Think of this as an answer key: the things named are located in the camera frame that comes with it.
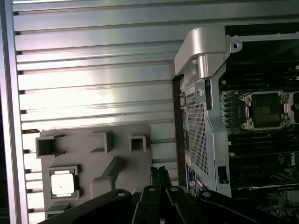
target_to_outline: dell logo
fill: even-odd
[[[295,153],[294,153],[294,152],[291,153],[291,165],[292,165],[292,166],[295,166],[295,165],[296,165],[296,161],[295,161]]]

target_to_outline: cpu socket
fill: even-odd
[[[293,93],[283,91],[252,92],[239,97],[245,105],[246,130],[265,130],[282,128],[295,123]]]

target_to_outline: circuit board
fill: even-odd
[[[241,79],[227,72],[219,82],[221,119],[228,132],[232,197],[269,214],[297,219],[297,78],[291,71],[284,76],[245,76]]]

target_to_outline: metal mesh grille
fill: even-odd
[[[196,102],[195,93],[187,95],[186,100],[187,116],[189,121],[189,149],[191,160],[205,174],[208,174],[204,104]]]

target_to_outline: ribbed metal panel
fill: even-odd
[[[149,124],[153,163],[174,183],[172,60],[187,33],[299,21],[296,0],[16,0],[13,10],[22,129]],[[31,223],[44,219],[37,135],[23,134]]]

